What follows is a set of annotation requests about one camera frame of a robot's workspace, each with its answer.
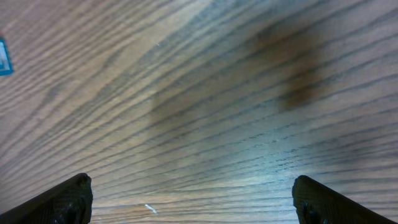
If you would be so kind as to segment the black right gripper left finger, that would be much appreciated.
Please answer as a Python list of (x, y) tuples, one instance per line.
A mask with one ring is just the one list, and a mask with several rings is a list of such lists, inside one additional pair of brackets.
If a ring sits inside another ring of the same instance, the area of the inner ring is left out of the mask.
[(92, 203), (91, 177), (79, 173), (1, 214), (1, 223), (89, 224)]

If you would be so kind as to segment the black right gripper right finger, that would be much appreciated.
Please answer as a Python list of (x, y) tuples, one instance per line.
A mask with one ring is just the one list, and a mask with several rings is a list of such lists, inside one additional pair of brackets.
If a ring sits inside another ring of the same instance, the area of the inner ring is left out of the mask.
[(292, 198), (300, 224), (397, 224), (306, 175), (295, 179)]

